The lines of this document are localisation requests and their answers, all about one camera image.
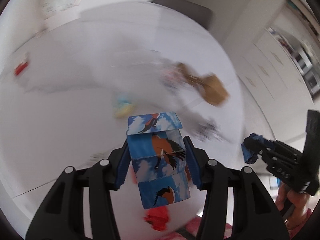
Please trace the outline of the white newspaper ball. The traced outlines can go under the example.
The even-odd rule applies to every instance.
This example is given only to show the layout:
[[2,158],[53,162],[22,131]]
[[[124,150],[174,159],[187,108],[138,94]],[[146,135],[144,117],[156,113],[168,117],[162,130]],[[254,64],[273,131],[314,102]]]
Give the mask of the white newspaper ball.
[[225,137],[220,132],[219,127],[217,126],[214,119],[203,119],[198,122],[195,126],[194,135],[201,142],[225,140]]

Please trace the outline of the brown paper bag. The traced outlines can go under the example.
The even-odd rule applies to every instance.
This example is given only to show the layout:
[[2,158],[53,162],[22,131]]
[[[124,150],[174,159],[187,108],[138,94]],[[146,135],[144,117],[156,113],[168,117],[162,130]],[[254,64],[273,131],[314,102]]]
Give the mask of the brown paper bag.
[[176,67],[186,83],[196,89],[207,103],[220,106],[229,98],[229,93],[215,74],[195,76],[191,74],[186,64],[178,63]]

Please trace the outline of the blue horse print carton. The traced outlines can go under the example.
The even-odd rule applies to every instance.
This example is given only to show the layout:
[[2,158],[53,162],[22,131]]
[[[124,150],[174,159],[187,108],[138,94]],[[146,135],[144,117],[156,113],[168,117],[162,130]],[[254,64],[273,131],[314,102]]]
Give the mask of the blue horse print carton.
[[144,209],[189,199],[186,148],[175,112],[128,118],[127,144]]

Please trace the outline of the red paper ball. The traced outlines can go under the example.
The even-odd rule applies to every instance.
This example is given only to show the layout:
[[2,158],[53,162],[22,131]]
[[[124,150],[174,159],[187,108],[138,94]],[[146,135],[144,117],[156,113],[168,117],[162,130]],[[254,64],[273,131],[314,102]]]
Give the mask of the red paper ball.
[[156,231],[165,231],[167,224],[170,222],[170,213],[166,206],[148,209],[145,213],[144,220]]

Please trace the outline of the yellow blue paper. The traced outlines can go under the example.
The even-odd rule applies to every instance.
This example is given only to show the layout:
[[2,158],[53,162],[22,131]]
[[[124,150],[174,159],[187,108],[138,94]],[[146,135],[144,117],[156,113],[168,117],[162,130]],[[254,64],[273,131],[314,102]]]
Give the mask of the yellow blue paper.
[[117,93],[113,97],[113,114],[117,119],[124,118],[132,113],[135,108],[133,98],[129,94]]

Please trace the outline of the clear printed snack wrapper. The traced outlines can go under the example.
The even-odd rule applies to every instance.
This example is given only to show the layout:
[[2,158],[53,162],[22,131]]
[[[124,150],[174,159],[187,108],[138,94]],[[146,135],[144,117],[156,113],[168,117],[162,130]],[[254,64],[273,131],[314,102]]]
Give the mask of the clear printed snack wrapper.
[[175,92],[184,84],[185,79],[175,63],[164,62],[160,66],[159,74],[163,85],[172,92]]

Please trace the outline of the grey dining chair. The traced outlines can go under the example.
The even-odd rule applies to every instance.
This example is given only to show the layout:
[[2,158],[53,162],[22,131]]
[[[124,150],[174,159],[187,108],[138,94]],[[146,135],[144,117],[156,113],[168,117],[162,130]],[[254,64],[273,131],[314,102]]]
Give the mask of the grey dining chair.
[[186,0],[151,0],[151,2],[185,15],[207,30],[213,19],[213,12],[210,9]]

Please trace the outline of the red and white small box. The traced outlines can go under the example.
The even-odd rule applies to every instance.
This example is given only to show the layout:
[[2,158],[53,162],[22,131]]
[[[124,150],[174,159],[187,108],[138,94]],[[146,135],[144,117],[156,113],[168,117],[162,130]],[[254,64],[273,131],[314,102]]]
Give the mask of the red and white small box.
[[19,76],[21,72],[25,70],[29,65],[29,54],[26,53],[23,55],[22,61],[17,65],[17,67],[14,69],[14,75]]

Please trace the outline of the beige cabinet wall unit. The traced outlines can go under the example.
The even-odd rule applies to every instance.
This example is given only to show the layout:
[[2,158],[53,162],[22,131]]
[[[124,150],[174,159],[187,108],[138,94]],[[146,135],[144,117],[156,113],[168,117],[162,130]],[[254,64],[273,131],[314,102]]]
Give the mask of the beige cabinet wall unit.
[[225,40],[275,139],[302,150],[319,110],[319,22],[304,0],[246,0]]

